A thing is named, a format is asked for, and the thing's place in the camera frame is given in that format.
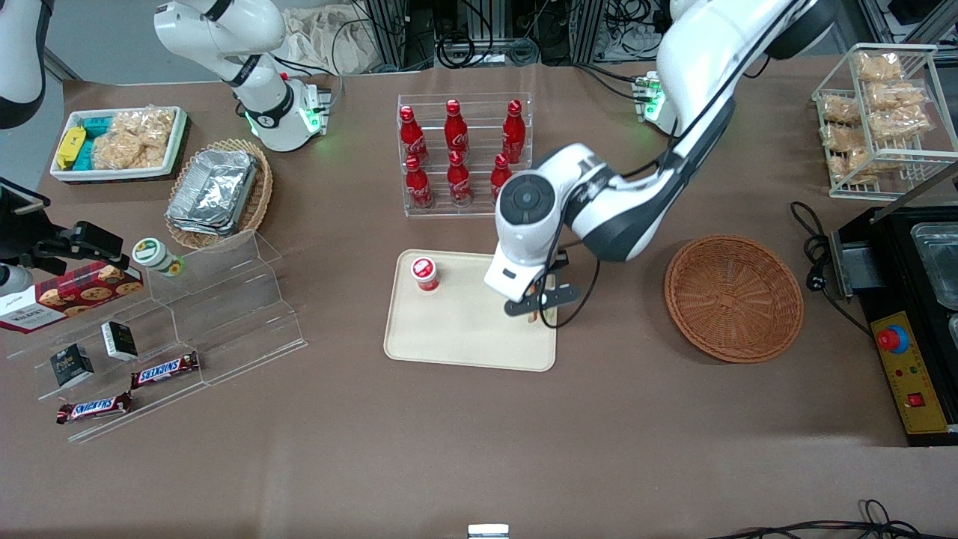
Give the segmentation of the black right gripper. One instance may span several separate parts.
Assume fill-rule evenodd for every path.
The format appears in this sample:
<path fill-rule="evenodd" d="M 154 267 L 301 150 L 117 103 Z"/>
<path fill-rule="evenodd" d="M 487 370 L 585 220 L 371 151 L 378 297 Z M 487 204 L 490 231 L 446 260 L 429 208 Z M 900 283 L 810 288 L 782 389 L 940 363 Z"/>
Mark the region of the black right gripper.
<path fill-rule="evenodd" d="M 30 243 L 30 267 L 51 274 L 65 274 L 70 260 L 90 260 L 124 270 L 123 239 L 91 222 L 72 228 L 45 225 L 39 239 Z"/>

